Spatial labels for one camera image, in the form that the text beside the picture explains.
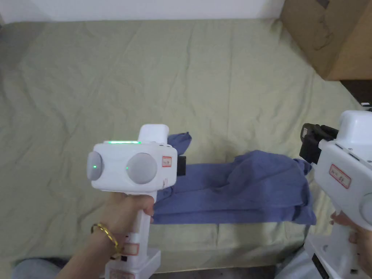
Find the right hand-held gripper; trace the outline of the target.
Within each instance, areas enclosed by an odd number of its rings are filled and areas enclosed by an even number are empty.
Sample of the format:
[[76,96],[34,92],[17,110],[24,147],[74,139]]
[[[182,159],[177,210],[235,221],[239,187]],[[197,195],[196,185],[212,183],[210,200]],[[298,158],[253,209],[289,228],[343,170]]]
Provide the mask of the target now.
[[[300,157],[314,170],[314,180],[337,213],[358,226],[372,228],[372,113],[345,111],[339,129],[305,123]],[[351,229],[334,225],[330,235],[308,235],[304,249],[321,279],[366,279],[357,262]]]

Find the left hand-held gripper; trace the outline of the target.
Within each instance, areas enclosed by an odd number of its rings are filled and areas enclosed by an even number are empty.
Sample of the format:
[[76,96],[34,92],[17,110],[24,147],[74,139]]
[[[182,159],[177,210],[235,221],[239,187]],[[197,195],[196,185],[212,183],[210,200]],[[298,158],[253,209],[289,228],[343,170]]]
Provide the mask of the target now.
[[[136,141],[96,144],[87,161],[92,187],[156,199],[186,172],[186,157],[168,144],[168,133],[167,125],[145,124]],[[140,211],[118,258],[106,264],[106,279],[148,279],[156,272],[161,252],[148,247],[149,229],[150,216]]]

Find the person's left hand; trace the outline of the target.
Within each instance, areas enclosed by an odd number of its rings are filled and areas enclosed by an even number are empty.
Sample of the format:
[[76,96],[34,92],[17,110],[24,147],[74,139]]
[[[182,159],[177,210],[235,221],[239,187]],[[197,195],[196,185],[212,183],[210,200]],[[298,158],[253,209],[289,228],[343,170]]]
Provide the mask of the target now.
[[154,198],[149,195],[127,195],[111,192],[98,224],[122,248],[139,212],[152,217]]

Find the person's right hand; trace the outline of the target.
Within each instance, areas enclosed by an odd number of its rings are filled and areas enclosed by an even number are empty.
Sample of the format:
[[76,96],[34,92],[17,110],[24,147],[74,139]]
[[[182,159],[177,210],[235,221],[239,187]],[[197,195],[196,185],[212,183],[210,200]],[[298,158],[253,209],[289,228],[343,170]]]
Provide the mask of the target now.
[[332,225],[339,224],[350,227],[353,232],[348,241],[357,246],[358,264],[369,278],[372,278],[372,232],[355,224],[343,212],[334,212],[331,216]]

